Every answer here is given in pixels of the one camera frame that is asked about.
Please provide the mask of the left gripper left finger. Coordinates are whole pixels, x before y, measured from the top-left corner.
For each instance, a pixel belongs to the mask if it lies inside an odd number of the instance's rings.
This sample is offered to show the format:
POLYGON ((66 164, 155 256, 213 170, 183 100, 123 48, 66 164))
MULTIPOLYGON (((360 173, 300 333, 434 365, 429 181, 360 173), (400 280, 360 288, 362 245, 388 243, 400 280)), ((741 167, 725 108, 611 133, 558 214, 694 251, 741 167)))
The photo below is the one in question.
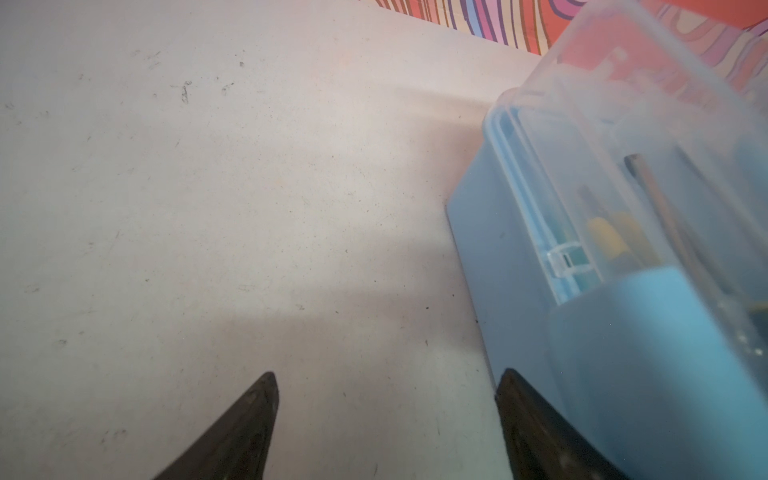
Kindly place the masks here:
POLYGON ((156 477, 261 480, 278 408, 277 379, 268 371, 156 477))

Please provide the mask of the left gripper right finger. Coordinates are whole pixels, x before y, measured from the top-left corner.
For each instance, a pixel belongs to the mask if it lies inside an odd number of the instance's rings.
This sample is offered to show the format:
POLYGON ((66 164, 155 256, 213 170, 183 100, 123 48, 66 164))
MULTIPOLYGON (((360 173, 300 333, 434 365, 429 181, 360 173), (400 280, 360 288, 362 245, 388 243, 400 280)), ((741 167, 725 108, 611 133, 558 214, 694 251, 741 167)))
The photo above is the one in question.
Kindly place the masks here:
POLYGON ((515 479, 609 480, 627 477, 516 370, 505 370, 495 401, 515 479))

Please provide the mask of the yellow black utility knife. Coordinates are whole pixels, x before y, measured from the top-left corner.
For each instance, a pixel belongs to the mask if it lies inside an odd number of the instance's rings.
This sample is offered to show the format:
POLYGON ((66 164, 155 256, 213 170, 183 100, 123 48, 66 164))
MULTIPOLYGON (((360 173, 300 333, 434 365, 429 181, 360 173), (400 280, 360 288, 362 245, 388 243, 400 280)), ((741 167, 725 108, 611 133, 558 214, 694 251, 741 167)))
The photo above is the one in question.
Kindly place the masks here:
POLYGON ((577 189, 587 230, 616 274, 662 264, 640 224, 628 212, 608 210, 587 185, 577 189))

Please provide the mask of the blue plastic toolbox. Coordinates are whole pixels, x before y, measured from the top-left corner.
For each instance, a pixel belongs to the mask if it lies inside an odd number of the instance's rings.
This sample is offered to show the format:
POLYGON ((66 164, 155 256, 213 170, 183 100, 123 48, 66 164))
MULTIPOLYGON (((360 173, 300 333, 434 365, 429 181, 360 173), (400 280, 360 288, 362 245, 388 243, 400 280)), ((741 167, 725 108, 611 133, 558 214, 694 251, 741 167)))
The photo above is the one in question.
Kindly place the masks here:
POLYGON ((632 479, 767 475, 767 20, 472 1, 539 55, 447 203, 497 385, 632 479))

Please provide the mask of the black yellow screwdriver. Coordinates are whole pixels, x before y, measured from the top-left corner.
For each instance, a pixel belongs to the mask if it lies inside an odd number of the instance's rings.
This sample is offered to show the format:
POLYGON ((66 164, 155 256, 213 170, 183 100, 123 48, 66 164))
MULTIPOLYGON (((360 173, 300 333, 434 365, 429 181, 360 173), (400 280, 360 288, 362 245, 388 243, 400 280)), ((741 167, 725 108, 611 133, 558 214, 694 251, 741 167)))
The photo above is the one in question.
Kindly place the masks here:
POLYGON ((696 289, 706 300, 719 308, 734 304, 734 293, 728 287, 724 288, 701 260, 684 223, 679 219, 674 205, 661 189, 644 157, 640 154, 627 155, 624 157, 624 164, 646 195, 669 246, 696 289))

